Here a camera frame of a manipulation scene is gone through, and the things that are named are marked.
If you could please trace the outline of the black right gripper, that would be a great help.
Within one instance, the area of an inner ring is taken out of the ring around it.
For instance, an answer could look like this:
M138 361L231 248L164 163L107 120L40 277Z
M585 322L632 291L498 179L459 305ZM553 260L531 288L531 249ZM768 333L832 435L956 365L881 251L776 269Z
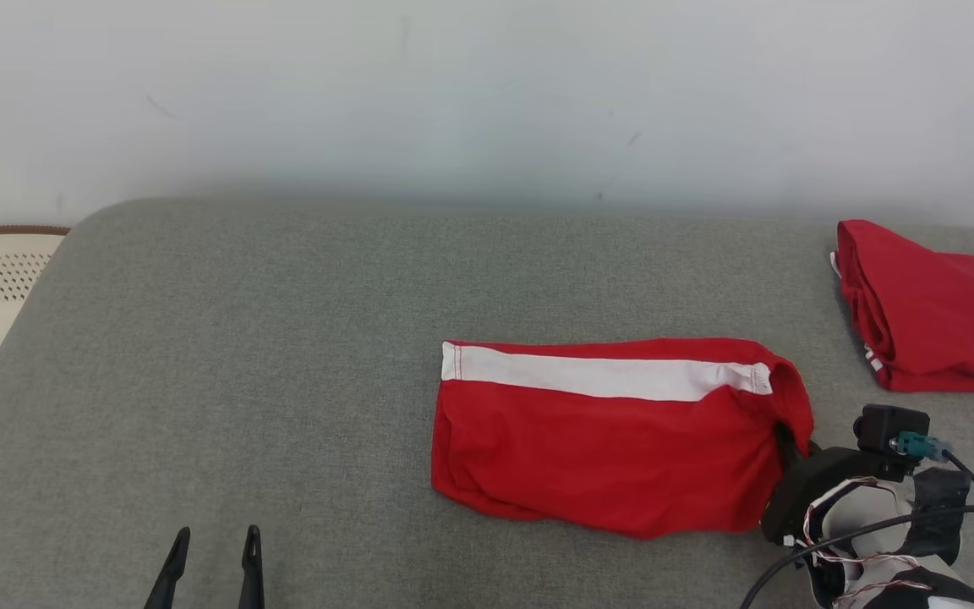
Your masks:
M851 478L877 477L882 469L878 455L855 448L828 447L811 456L785 421L777 421L777 452L782 479L760 521L762 535L774 545L802 536L808 506L824 493Z

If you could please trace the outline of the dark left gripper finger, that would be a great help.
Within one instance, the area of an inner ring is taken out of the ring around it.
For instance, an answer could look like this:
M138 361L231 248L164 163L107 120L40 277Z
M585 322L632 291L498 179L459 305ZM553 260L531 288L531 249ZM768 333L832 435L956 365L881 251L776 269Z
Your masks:
M243 570L243 581L241 581L238 609L265 609L263 560L258 525L251 524L247 529L243 552L241 552L241 570Z
M178 581L184 574L190 537L192 537L192 532L190 532L189 527L182 527L178 530L165 562L157 574L150 594L148 594L144 609L172 609Z

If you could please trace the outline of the red shorts with white stripe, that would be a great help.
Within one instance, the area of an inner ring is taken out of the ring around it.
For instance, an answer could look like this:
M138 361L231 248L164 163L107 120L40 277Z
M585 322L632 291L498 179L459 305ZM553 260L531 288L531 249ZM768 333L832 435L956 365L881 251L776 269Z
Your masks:
M726 337L441 347L430 482L496 518L638 539L758 527L776 431L814 431L799 370Z

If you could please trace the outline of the red basketball jersey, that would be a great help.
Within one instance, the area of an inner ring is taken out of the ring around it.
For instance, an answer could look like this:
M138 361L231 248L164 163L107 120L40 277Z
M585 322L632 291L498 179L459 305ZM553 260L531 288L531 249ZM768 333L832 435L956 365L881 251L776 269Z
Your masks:
M974 255L853 219L838 224L830 259L880 386L974 392Z

